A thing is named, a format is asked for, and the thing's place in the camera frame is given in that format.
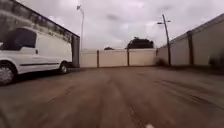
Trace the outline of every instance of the parking lot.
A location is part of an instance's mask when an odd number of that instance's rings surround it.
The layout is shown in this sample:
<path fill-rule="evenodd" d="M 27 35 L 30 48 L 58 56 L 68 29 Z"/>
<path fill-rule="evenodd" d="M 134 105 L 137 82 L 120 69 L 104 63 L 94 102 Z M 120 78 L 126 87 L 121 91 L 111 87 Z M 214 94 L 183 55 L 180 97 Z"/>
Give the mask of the parking lot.
<path fill-rule="evenodd" d="M 223 76 L 154 67 L 31 75 L 0 87 L 1 128 L 224 126 Z"/>

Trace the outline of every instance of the sky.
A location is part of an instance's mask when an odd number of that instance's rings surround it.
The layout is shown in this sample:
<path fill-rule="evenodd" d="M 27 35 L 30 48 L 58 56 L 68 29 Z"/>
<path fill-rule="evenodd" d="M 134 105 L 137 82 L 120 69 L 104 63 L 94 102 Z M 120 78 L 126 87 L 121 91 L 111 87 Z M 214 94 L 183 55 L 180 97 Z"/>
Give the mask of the sky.
<path fill-rule="evenodd" d="M 18 0 L 72 32 L 81 35 L 82 49 L 123 49 L 134 37 L 153 40 L 156 47 L 166 44 L 165 14 L 173 39 L 224 12 L 223 0 Z"/>

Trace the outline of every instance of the van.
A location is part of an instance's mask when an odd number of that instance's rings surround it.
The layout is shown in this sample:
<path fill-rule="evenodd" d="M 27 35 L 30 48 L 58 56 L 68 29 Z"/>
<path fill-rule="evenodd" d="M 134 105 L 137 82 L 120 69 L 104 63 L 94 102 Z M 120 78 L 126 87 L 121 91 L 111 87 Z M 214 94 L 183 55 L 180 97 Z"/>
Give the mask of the van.
<path fill-rule="evenodd" d="M 8 85 L 19 74 L 58 70 L 68 72 L 72 62 L 71 44 L 31 28 L 16 28 L 0 46 L 0 85 Z"/>

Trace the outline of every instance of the van wheel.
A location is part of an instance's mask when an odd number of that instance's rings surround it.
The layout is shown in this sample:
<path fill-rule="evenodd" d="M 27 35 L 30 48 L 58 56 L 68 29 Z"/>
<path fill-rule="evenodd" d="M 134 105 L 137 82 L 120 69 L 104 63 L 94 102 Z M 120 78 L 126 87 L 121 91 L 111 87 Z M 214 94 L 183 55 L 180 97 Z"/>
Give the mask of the van wheel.
<path fill-rule="evenodd" d="M 15 72 L 10 64 L 0 64 L 0 86 L 9 85 L 15 78 Z"/>
<path fill-rule="evenodd" d="M 68 67 L 67 67 L 67 63 L 66 62 L 62 62 L 61 66 L 59 68 L 59 72 L 61 74 L 67 74 L 68 73 Z"/>

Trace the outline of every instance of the lamp post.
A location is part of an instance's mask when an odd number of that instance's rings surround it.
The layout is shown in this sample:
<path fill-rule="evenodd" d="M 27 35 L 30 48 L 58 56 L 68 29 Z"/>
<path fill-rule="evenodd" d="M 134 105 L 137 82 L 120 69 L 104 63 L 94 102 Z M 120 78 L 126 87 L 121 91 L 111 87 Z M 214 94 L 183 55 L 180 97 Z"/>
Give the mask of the lamp post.
<path fill-rule="evenodd" d="M 81 43 L 80 43 L 80 49 L 82 49 L 83 44 L 83 29 L 84 29 L 84 19 L 85 19 L 85 13 L 81 8 L 81 5 L 77 6 L 77 10 L 80 10 L 82 13 L 82 28 L 81 28 Z"/>
<path fill-rule="evenodd" d="M 158 22 L 157 24 L 164 24 L 165 31 L 166 31 L 166 38 L 167 38 L 167 47 L 168 47 L 168 63 L 169 66 L 171 66 L 171 50 L 170 50 L 170 38 L 168 33 L 167 24 L 168 22 L 171 22 L 170 20 L 166 20 L 165 15 L 163 14 L 163 22 Z"/>

